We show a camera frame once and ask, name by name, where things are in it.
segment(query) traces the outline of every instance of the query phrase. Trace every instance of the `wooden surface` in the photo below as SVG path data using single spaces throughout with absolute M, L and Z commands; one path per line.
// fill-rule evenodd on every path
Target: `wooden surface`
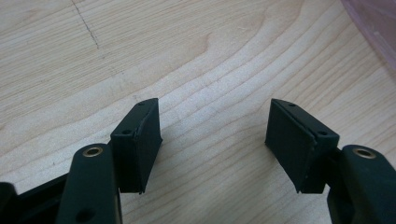
M 65 174 L 139 101 L 163 145 L 124 223 L 330 223 L 264 145 L 271 98 L 396 165 L 396 72 L 338 0 L 0 1 L 0 181 Z

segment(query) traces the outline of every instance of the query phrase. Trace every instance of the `hole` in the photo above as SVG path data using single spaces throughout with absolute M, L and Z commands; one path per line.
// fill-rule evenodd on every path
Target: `hole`
M 103 152 L 103 149 L 101 147 L 90 147 L 86 149 L 82 155 L 85 157 L 94 157 Z
M 124 130 L 124 131 L 122 131 L 122 133 L 123 134 L 129 134 L 129 133 L 132 133 L 132 131 L 131 130 Z
M 76 215 L 76 222 L 88 222 L 95 216 L 95 211 L 92 209 L 82 209 Z
M 365 159 L 374 159 L 376 157 L 376 155 L 373 152 L 371 152 L 367 149 L 364 149 L 364 148 L 354 148 L 353 152 L 356 155 L 358 155 L 362 158 L 365 158 Z

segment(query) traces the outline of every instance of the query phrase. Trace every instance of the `dark scratch on wood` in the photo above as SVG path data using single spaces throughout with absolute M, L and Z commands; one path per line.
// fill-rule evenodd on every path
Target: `dark scratch on wood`
M 87 31 L 90 33 L 91 38 L 92 38 L 93 42 L 94 42 L 95 45 L 96 45 L 96 48 L 99 49 L 99 44 L 98 44 L 98 41 L 97 41 L 97 39 L 96 39 L 96 36 L 95 36 L 95 35 L 93 34 L 93 32 L 91 31 L 91 29 L 90 29 L 90 27 L 88 26 L 87 22 L 85 22 L 85 20 L 84 20 L 84 18 L 82 17 L 81 12 L 79 11 L 79 8 L 77 7 L 76 3 L 75 3 L 73 0 L 71 0 L 71 1 L 72 1 L 73 5 L 75 6 L 78 15 L 81 17 L 82 21 L 84 22 L 85 28 L 87 28 Z

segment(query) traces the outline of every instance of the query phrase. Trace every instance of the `wooden table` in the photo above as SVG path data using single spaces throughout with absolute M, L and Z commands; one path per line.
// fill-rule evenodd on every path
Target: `wooden table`
M 0 2 L 0 181 L 68 172 L 139 101 L 163 145 L 124 223 L 330 223 L 265 146 L 271 98 L 396 165 L 396 72 L 339 0 Z

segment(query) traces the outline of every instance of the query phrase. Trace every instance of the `transparent plastic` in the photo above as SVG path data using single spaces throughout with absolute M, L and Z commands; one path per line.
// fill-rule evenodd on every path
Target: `transparent plastic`
M 396 70 L 396 0 L 341 0 L 363 35 Z

